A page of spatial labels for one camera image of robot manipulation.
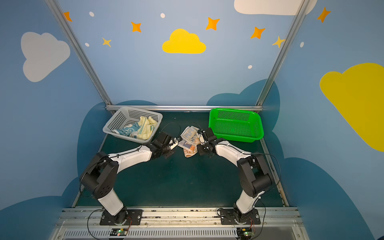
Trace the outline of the colourful printed rabbit towel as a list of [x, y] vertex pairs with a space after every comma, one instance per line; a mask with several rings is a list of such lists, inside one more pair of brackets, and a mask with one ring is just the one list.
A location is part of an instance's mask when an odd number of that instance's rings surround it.
[[181, 134], [181, 141], [178, 146], [183, 149], [184, 156], [190, 158], [198, 152], [197, 146], [201, 143], [199, 139], [200, 129], [194, 126], [188, 126]]

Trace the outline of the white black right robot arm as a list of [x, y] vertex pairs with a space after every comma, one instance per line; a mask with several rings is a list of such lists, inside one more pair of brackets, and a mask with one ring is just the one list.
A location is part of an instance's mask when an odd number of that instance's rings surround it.
[[198, 140], [199, 155], [215, 154], [238, 168], [242, 193], [230, 217], [234, 218], [233, 223], [246, 224], [252, 215], [258, 213], [254, 209], [257, 201], [274, 183], [265, 155], [243, 151], [227, 140], [217, 138], [210, 128], [199, 130]]

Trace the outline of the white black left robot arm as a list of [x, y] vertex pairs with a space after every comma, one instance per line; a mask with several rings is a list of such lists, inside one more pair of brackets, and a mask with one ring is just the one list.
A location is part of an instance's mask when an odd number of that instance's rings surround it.
[[79, 182], [103, 207], [102, 226], [139, 225], [141, 212], [132, 213], [114, 190], [117, 175], [134, 165], [171, 156], [180, 138], [165, 132], [150, 143], [121, 153], [97, 153], [80, 176]]

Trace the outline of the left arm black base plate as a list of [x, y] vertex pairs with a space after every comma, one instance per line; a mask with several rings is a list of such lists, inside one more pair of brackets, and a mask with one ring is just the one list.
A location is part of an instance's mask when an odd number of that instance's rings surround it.
[[143, 210], [123, 208], [115, 216], [107, 210], [102, 213], [101, 226], [138, 226], [141, 223]]

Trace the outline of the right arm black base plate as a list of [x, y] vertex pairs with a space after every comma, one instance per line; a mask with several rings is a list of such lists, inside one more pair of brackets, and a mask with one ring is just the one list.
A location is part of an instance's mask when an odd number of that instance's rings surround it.
[[243, 214], [238, 209], [219, 208], [217, 214], [222, 225], [260, 225], [261, 219], [258, 210], [253, 209]]

